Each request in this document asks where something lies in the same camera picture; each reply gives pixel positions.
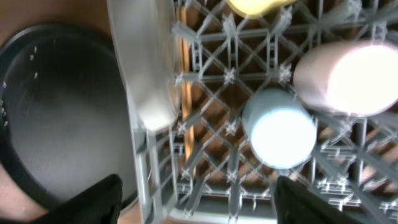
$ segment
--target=light blue cup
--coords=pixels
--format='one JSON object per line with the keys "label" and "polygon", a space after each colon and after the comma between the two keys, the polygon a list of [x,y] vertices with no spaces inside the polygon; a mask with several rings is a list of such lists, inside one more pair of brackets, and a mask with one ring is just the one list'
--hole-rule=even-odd
{"label": "light blue cup", "polygon": [[279,89],[253,96],[243,111],[243,129],[254,155],[275,169],[289,169],[305,162],[317,140],[309,113]]}

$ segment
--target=cup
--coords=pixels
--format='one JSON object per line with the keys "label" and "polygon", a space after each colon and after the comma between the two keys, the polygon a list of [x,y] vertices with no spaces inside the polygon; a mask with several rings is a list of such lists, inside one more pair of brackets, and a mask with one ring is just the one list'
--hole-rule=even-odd
{"label": "cup", "polygon": [[233,11],[242,17],[256,19],[265,13],[295,0],[227,0],[228,5]]}
{"label": "cup", "polygon": [[337,115],[371,116],[398,99],[397,48],[383,42],[338,42],[306,54],[294,72],[309,107]]}
{"label": "cup", "polygon": [[305,162],[317,140],[312,117],[283,90],[268,89],[253,96],[246,103],[242,121],[254,155],[275,169]]}

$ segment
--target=black plate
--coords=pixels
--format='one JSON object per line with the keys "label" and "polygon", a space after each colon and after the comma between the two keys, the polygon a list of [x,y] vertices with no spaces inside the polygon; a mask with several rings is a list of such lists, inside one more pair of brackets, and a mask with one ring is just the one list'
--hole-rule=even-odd
{"label": "black plate", "polygon": [[137,197],[126,95],[112,40],[64,24],[33,26],[0,50],[0,160],[53,209],[110,174],[123,208]]}

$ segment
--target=yellow bowl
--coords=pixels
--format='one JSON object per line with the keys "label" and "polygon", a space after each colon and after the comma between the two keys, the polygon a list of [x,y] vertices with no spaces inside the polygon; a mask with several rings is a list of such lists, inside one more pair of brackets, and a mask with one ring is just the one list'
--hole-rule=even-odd
{"label": "yellow bowl", "polygon": [[285,6],[295,0],[227,0],[233,11],[242,17],[257,19],[266,12]]}

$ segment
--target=pink cup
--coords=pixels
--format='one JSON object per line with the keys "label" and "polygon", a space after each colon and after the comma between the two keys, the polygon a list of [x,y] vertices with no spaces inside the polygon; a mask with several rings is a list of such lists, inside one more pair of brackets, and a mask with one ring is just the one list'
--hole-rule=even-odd
{"label": "pink cup", "polygon": [[371,116],[398,99],[398,53],[382,42],[338,42],[311,50],[297,64],[294,86],[309,107]]}

